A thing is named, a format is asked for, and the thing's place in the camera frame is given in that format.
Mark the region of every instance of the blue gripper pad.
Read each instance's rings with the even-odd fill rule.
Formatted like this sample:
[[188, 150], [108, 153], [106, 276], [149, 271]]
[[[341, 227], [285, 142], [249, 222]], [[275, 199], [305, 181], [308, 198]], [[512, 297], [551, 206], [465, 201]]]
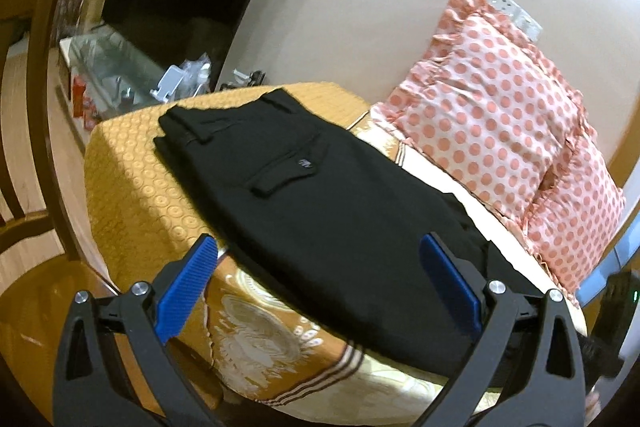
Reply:
[[202, 235], [179, 263], [180, 271], [156, 304], [156, 335], [163, 344], [177, 337], [218, 265], [218, 245]]
[[482, 304], [443, 247], [433, 235], [425, 235], [420, 263], [456, 326], [475, 341], [482, 333]]

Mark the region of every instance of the wall outlet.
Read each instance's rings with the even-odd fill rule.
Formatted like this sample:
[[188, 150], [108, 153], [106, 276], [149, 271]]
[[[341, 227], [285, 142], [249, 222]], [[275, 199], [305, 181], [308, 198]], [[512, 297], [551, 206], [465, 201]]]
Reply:
[[536, 42], [542, 26], [514, 0], [490, 0], [491, 6], [509, 16], [509, 19], [531, 40]]

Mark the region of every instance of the wooden floor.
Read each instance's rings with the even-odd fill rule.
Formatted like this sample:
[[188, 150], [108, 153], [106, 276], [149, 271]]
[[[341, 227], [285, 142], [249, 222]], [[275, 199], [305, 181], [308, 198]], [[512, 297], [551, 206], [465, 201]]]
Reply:
[[[92, 239], [84, 197], [82, 154], [69, 128], [55, 89], [60, 85], [56, 66], [57, 52], [49, 57], [49, 128], [56, 172], [66, 207], [89, 263], [107, 275], [104, 262]], [[4, 149], [11, 178], [18, 198], [25, 210], [44, 208], [44, 201], [36, 180], [33, 157], [29, 145], [26, 121], [26, 64], [27, 55], [7, 58], [2, 78], [0, 122]], [[0, 210], [10, 216], [0, 196]], [[0, 256], [0, 293], [15, 279], [37, 264], [62, 253], [54, 232], [23, 241]]]

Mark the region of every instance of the black pants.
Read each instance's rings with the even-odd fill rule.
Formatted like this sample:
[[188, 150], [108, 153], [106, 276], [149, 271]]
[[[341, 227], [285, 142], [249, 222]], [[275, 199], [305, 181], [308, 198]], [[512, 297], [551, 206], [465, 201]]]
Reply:
[[159, 122], [160, 155], [238, 263], [342, 338], [419, 369], [455, 372], [471, 342], [420, 267], [418, 244], [429, 232], [488, 279], [540, 295], [452, 194], [282, 89], [238, 108], [174, 107]]

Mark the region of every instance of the silver screw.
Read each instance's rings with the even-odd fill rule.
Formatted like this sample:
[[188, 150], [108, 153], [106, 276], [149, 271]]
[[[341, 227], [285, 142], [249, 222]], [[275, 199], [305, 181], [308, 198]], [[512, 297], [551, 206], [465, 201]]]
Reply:
[[549, 292], [549, 297], [553, 302], [562, 302], [562, 292], [560, 290], [553, 289]]
[[138, 295], [138, 296], [144, 295], [148, 291], [149, 291], [149, 285], [144, 281], [136, 282], [131, 287], [131, 293], [133, 293], [133, 295]]
[[494, 280], [489, 283], [489, 289], [492, 291], [492, 293], [501, 295], [507, 291], [507, 286], [505, 286], [504, 282], [502, 281]]
[[74, 301], [76, 301], [78, 304], [82, 304], [83, 302], [87, 302], [88, 298], [89, 298], [89, 292], [81, 290], [78, 293], [76, 293], [76, 296], [74, 297]]

